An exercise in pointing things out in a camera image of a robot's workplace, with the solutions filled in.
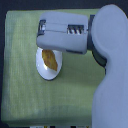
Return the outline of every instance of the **green towel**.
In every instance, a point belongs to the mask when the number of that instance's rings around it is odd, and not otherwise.
[[[84,14],[98,9],[57,10]],[[90,51],[63,53],[63,65],[52,81],[36,69],[36,35],[45,11],[9,11],[5,24],[3,122],[10,126],[91,125],[93,93],[105,72]]]

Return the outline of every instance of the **yellow object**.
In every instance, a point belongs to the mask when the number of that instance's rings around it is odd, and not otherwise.
[[[42,50],[42,58],[43,58],[46,66],[57,71],[58,64],[56,62],[55,55],[54,55],[53,51]]]

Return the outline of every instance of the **table surface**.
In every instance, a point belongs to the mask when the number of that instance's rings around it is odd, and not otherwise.
[[[107,4],[116,4],[128,16],[128,0],[2,0],[0,3],[0,101],[3,83],[3,63],[5,46],[5,17],[9,10],[51,10],[51,9],[90,9],[101,8]]]

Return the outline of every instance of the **white plastic casing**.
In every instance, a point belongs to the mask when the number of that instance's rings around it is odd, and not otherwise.
[[[115,5],[99,10],[92,40],[107,59],[106,76],[94,93],[92,128],[128,128],[128,20]]]

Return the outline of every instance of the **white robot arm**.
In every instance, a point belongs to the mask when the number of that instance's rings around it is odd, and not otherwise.
[[[41,15],[37,45],[43,49],[85,54],[89,38],[83,15]],[[92,22],[93,46],[107,60],[106,76],[94,93],[92,128],[128,128],[128,20],[115,5],[101,8]]]

